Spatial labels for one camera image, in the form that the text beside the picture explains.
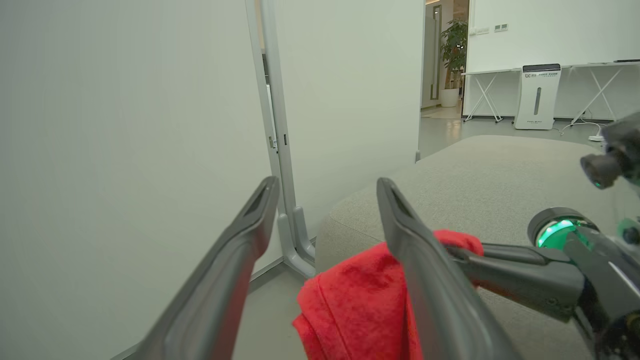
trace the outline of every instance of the gray sofa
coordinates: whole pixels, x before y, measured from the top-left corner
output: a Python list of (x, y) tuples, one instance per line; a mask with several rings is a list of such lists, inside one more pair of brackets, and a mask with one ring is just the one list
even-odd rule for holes
[[(537, 212), (574, 208), (604, 233), (617, 221), (640, 215), (640, 201), (623, 181), (596, 189), (584, 176), (581, 156), (598, 149), (577, 143), (514, 136), (474, 136), (406, 168), (393, 179), (422, 221), (482, 242), (529, 245), (526, 228)], [(318, 272), (384, 241), (372, 183), (337, 204), (316, 242)], [(510, 300), (479, 290), (526, 359), (588, 359), (574, 324), (546, 318)]]

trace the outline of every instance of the white desk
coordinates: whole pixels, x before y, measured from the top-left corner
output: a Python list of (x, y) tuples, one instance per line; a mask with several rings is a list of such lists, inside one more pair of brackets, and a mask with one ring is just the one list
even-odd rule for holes
[[(573, 118), (571, 123), (573, 124), (576, 121), (578, 121), (580, 116), (585, 111), (587, 111), (587, 109), (591, 106), (591, 104), (593, 104), (594, 101), (596, 101), (596, 99), (599, 96), (602, 96), (602, 98), (604, 99), (604, 102), (607, 104), (607, 108), (609, 109), (609, 113), (611, 113), (611, 117), (613, 118), (613, 120), (614, 121), (617, 120), (616, 114), (614, 114), (613, 110), (611, 110), (611, 106), (609, 105), (609, 101), (607, 100), (607, 97), (604, 95), (604, 90), (607, 88), (607, 86), (609, 86), (609, 84), (611, 84), (613, 79), (615, 79), (616, 76), (618, 76), (618, 74), (622, 71), (622, 69), (624, 69), (624, 66), (633, 66), (633, 65), (640, 65), (640, 61), (633, 61), (633, 62), (628, 62), (628, 63), (587, 63), (587, 64), (572, 65), (571, 69), (579, 69), (579, 68), (583, 68), (583, 67), (589, 68), (591, 76), (593, 77), (593, 81), (596, 82), (596, 86), (598, 87), (599, 91), (593, 97), (593, 99), (591, 101), (589, 101), (587, 106), (585, 106), (584, 109), (582, 109), (582, 111), (578, 112), (578, 114), (575, 116), (575, 118)], [(619, 69), (618, 69), (618, 71), (616, 71), (615, 74), (613, 74), (613, 76), (611, 76), (611, 78), (605, 83), (604, 86), (600, 86), (600, 82), (598, 82), (598, 78), (596, 78), (595, 74), (593, 73), (593, 68), (595, 68), (595, 67), (606, 67), (606, 66), (617, 66)]]
[[(517, 67), (517, 68), (514, 68), (514, 69), (502, 69), (502, 70), (492, 70), (492, 71), (477, 71), (477, 72), (463, 72), (462, 75), (464, 75), (464, 76), (473, 75), (474, 79), (476, 80), (476, 83), (478, 84), (478, 87), (480, 88), (480, 91), (482, 91), (482, 97), (478, 100), (478, 102), (476, 103), (474, 108), (469, 113), (469, 116), (467, 116), (467, 118), (465, 120), (463, 120), (463, 122), (467, 122), (467, 121), (471, 120), (474, 117), (474, 114), (476, 113), (476, 110), (478, 109), (478, 107), (480, 107), (480, 104), (482, 103), (483, 99), (486, 100), (487, 104), (489, 104), (489, 108), (491, 109), (491, 112), (493, 113), (493, 117), (495, 118), (495, 122), (498, 123), (498, 122), (502, 121), (502, 117), (500, 116), (500, 113), (498, 112), (498, 109), (495, 107), (495, 102), (493, 101), (493, 99), (491, 98), (491, 95), (489, 94), (489, 89), (491, 88), (491, 85), (493, 84), (493, 80), (495, 80), (495, 77), (498, 76), (498, 74), (500, 74), (502, 72), (520, 72), (520, 71), (521, 71), (521, 69), (519, 67)], [(493, 74), (493, 77), (492, 77), (491, 81), (489, 82), (489, 85), (487, 85), (485, 88), (483, 88), (482, 83), (480, 82), (480, 80), (476, 76), (476, 75), (483, 75), (483, 74)]]

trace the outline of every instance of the wall socket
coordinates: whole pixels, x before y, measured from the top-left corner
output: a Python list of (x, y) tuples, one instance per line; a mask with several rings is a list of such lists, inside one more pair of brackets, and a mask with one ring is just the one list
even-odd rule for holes
[(507, 31), (508, 29), (509, 29), (509, 24), (499, 24), (493, 27), (493, 32)]

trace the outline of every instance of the white air purifier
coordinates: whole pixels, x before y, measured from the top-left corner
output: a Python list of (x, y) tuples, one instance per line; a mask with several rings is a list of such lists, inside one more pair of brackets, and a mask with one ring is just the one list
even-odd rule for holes
[(513, 125), (521, 130), (551, 130), (554, 126), (560, 64), (522, 67), (520, 102)]

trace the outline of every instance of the potted plant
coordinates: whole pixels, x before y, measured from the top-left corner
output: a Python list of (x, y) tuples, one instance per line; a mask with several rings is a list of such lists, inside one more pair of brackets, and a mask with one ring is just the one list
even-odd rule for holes
[(442, 32), (445, 42), (440, 46), (442, 61), (447, 67), (444, 90), (442, 90), (443, 108), (458, 105), (460, 93), (460, 74), (467, 60), (467, 22), (460, 19), (449, 21), (449, 28)]

